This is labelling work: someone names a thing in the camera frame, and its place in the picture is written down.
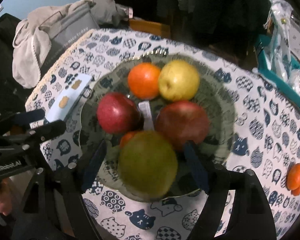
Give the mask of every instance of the black bag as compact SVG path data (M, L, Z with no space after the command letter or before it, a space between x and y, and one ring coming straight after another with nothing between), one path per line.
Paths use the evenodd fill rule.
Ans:
M10 14L0 17L0 113L25 111L32 89L24 89L12 76L12 41L20 20Z

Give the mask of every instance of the red apple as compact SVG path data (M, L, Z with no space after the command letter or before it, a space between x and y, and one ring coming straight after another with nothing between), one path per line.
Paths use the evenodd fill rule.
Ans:
M141 119L135 103L118 92L107 93L101 99L96 114L106 133L127 133L136 129Z
M177 151L183 144L192 140L201 143L209 132L209 119L206 111L195 103L178 101L164 107L154 128L161 133Z

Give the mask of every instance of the white towel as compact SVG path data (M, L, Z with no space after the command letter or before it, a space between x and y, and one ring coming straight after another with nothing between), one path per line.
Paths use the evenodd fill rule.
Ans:
M80 0L64 6L40 7L18 24L13 40L12 73L23 87L33 88L40 81L40 67L51 48L49 28L84 3L95 5L93 0Z

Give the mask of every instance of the green fruit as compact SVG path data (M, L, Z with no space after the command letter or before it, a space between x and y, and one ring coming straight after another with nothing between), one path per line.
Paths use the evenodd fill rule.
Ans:
M163 197L177 170L178 161L171 144L155 131L137 133L119 155L118 171L123 184L145 201Z

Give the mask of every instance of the tablecloth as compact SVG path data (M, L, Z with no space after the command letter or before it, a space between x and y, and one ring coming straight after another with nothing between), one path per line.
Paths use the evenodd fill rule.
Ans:
M66 121L64 135L41 145L48 163L55 170L82 155L78 144L80 111L93 93L95 82L122 60L156 49L191 56L210 67L212 71L206 74L224 83L237 115L233 150L225 166L233 171L243 172L248 168L255 171L269 200L279 239L300 213L300 195L294 197L285 187L289 165L300 163L300 114L258 75L177 41L149 33L101 29L87 33L71 47L45 75L26 103L27 110L42 108L47 113L72 75L86 73L94 77ZM222 98L225 90L216 93ZM42 124L43 121L35 122L32 127ZM95 181L83 198L90 215L117 238L185 240L207 196L198 192L155 203L139 203ZM227 228L233 199L234 191L230 191L216 235Z

